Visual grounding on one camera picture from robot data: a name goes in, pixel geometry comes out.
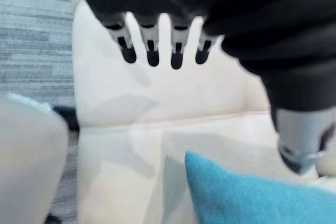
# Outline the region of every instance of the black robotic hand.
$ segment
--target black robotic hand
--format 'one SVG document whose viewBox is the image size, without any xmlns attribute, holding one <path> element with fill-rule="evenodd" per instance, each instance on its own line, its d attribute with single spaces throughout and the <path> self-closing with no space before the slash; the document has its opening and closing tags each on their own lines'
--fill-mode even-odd
<svg viewBox="0 0 336 224">
<path fill-rule="evenodd" d="M 156 21 L 169 13 L 175 69 L 182 65 L 192 19 L 203 16 L 196 62 L 204 63 L 214 39 L 225 35 L 222 49 L 265 85 L 288 167 L 303 173 L 326 151 L 335 128 L 336 0 L 87 1 L 129 63 L 136 55 L 123 14 L 134 13 L 149 64 L 156 66 Z"/>
</svg>

